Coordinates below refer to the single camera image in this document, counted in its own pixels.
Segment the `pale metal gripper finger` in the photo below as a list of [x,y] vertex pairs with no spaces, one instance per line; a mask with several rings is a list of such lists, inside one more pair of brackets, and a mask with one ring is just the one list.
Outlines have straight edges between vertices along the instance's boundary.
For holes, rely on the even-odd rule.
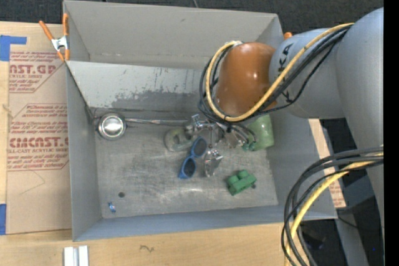
[[204,172],[207,177],[211,177],[214,174],[214,156],[212,150],[209,150],[204,156]]
[[223,160],[223,155],[219,153],[215,153],[213,156],[213,168],[212,168],[212,173],[214,174],[216,169],[218,168],[220,162]]

